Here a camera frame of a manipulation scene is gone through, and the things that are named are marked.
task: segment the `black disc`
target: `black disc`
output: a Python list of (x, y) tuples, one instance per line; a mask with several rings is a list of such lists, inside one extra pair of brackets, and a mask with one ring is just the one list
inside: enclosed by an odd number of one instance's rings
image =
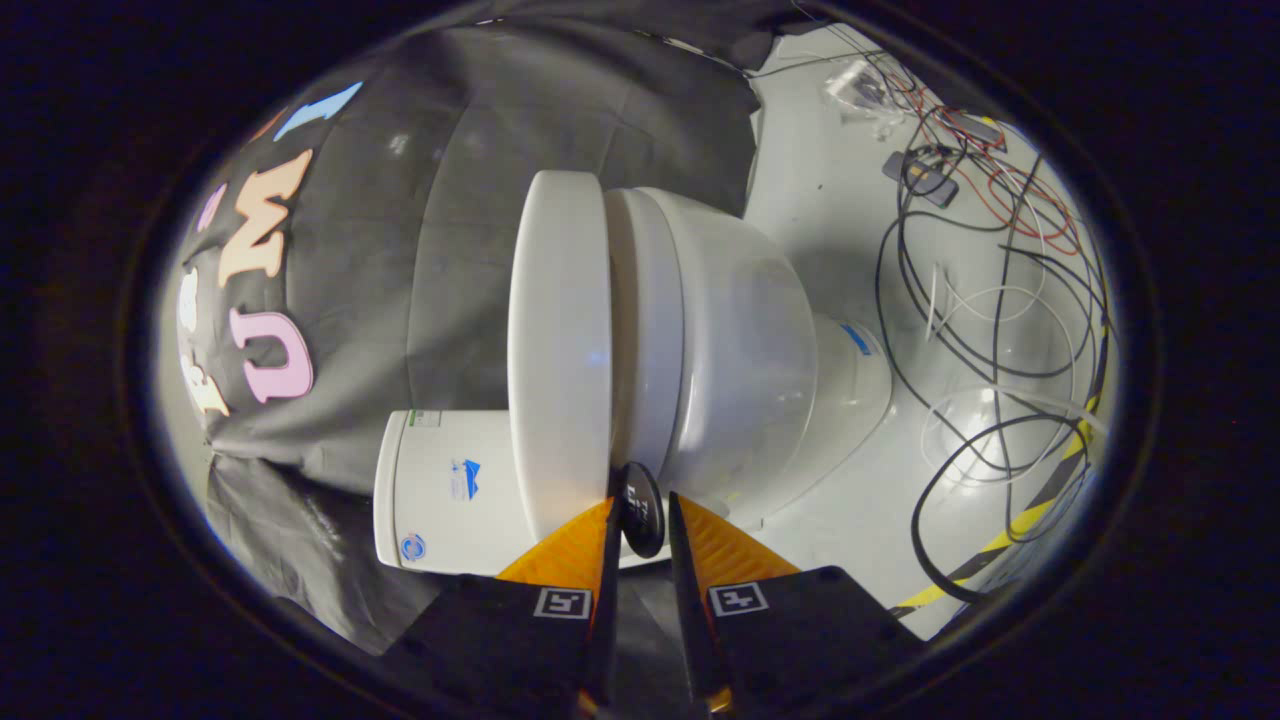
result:
[(627, 502), (627, 509), (622, 514), (622, 534), (636, 555), (653, 557), (662, 550), (667, 536), (667, 519), (662, 512), (658, 483), (639, 462), (627, 462), (620, 473), (622, 482), (618, 495)]

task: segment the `toilet lid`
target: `toilet lid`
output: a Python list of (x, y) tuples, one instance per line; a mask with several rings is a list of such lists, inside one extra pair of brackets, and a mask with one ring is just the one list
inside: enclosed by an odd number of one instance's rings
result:
[(590, 173), (543, 170), (512, 265), (507, 397), (516, 477), (541, 539), (608, 489), (612, 325), (608, 227)]

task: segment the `hazard tape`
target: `hazard tape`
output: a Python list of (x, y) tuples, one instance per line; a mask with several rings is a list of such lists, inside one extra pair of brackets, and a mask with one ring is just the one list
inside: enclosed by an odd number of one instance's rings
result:
[[(1098, 406), (1098, 398), (1102, 396), (1102, 379), (1106, 374), (1107, 365), (1107, 331), (1106, 325), (1102, 327), (1102, 343), (1098, 348), (1098, 369), (1094, 374), (1093, 387), (1089, 388), (1092, 397), (1089, 397), (1085, 404), (1085, 410), (1094, 411)], [(1053, 474), (1050, 475), (1048, 482), (1041, 488), (1036, 497), (1027, 503), (1027, 509), (1018, 514), (1016, 518), (1010, 523), (1011, 529), (1015, 536), (1021, 536), (1029, 532), (1041, 518), (1048, 512), (1050, 507), (1053, 506), (1059, 500), (1059, 495), (1068, 486), (1074, 477), (1075, 470), (1080, 466), (1084, 460), (1084, 443), (1080, 442), (1080, 436), (1084, 436), (1085, 443), (1093, 445), (1093, 427), (1089, 425), (1083, 419), (1076, 423), (1080, 433), (1071, 433), (1071, 441), (1068, 443), (1066, 450), (1062, 451), (1062, 461), (1059, 462), (1057, 468), (1053, 469)], [(947, 574), (947, 579), (957, 585), (963, 585), (983, 568), (991, 565), (997, 557), (1004, 555), (1014, 541), (1009, 537), (1009, 529), (1001, 530), (996, 539), (987, 543), (986, 547), (979, 550), (973, 557), (965, 560), (959, 568)], [(893, 607), (888, 609), (890, 615), (893, 618), (906, 618), (911, 612), (947, 597), (946, 591), (938, 585), (929, 585), (928, 588), (913, 594), (911, 597), (904, 600)]]

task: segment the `white toilet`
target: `white toilet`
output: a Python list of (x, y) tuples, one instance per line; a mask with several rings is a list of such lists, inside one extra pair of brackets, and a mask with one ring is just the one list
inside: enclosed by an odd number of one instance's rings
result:
[(390, 416), (374, 491), (383, 562), (498, 573), (600, 502), (627, 461), (663, 496), (758, 528), (870, 434), (891, 388), (874, 336), (814, 315), (762, 232), (579, 172), (530, 186), (507, 352), (509, 411)]

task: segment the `yellow and black tape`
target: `yellow and black tape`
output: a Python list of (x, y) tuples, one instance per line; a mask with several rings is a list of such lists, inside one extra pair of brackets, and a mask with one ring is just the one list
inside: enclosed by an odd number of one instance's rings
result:
[[(1092, 413), (1097, 405), (1098, 396), (1094, 395), (1085, 407)], [(1084, 420), (1079, 420), (1078, 427), (1085, 439), (1092, 445), (1093, 428)], [(1015, 536), (1021, 536), (1029, 532), (1036, 523), (1038, 523), (1039, 519), (1048, 512), (1050, 507), (1057, 502), (1062, 489), (1068, 486), (1068, 483), (1070, 483), (1076, 469), (1079, 469), (1080, 462), (1084, 460), (1084, 454), (1080, 452), (1082, 450), (1084, 450), (1084, 446), (1080, 443), (1079, 436), (1071, 433), (1071, 441), (1062, 452), (1062, 461), (1053, 469), (1053, 474), (1050, 475), (1048, 482), (1046, 482), (1044, 487), (1036, 493), (1036, 497), (1027, 505), (1027, 509), (1019, 512), (1018, 516), (1010, 523)], [(982, 571), (983, 568), (991, 565), (992, 561), (1000, 557), (1012, 544), (1014, 541), (1009, 537), (1009, 530), (1001, 530), (1000, 534), (996, 536), (996, 539), (987, 543), (987, 546), (979, 550), (973, 557), (948, 573), (947, 579), (957, 585), (965, 584), (969, 579)], [(938, 585), (929, 585), (924, 591), (920, 591), (897, 603), (895, 607), (891, 607), (890, 615), (893, 618), (905, 618), (942, 597), (946, 597), (946, 592), (943, 592), (942, 588)]]

